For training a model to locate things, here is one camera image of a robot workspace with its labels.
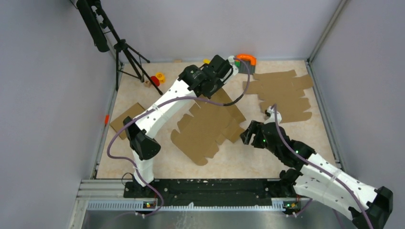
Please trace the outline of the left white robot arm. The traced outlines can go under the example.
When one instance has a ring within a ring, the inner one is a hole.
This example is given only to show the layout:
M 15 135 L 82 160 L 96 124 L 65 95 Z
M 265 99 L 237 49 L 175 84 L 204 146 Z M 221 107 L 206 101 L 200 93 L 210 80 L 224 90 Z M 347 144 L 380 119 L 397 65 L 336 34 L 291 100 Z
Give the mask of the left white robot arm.
M 239 72 L 235 56 L 227 59 L 215 55 L 209 64 L 189 65 L 179 74 L 172 86 L 148 110 L 124 121 L 125 132 L 135 159 L 135 191 L 141 197 L 153 192 L 153 158 L 161 149 L 155 140 L 159 130 L 189 100 L 218 106 L 212 97 Z

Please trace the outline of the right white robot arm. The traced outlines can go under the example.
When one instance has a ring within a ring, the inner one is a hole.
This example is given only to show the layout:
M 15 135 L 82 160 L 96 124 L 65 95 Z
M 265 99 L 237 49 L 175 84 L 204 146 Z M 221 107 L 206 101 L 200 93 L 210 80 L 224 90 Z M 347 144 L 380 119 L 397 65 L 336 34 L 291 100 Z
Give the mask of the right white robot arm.
M 393 211 L 393 192 L 367 185 L 326 161 L 307 144 L 290 139 L 274 122 L 252 121 L 240 134 L 245 145 L 267 149 L 289 167 L 280 191 L 311 198 L 348 218 L 358 229 L 382 229 Z

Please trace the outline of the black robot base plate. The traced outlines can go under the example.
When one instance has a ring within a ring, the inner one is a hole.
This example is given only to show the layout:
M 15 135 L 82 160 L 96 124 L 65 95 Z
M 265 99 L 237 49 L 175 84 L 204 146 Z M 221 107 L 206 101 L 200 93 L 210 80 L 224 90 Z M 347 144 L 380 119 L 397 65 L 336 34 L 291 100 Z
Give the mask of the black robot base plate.
M 125 183 L 124 198 L 152 199 L 165 207 L 261 207 L 284 199 L 286 209 L 302 207 L 302 197 L 292 185 L 281 179 L 155 179 L 142 187 L 137 181 Z

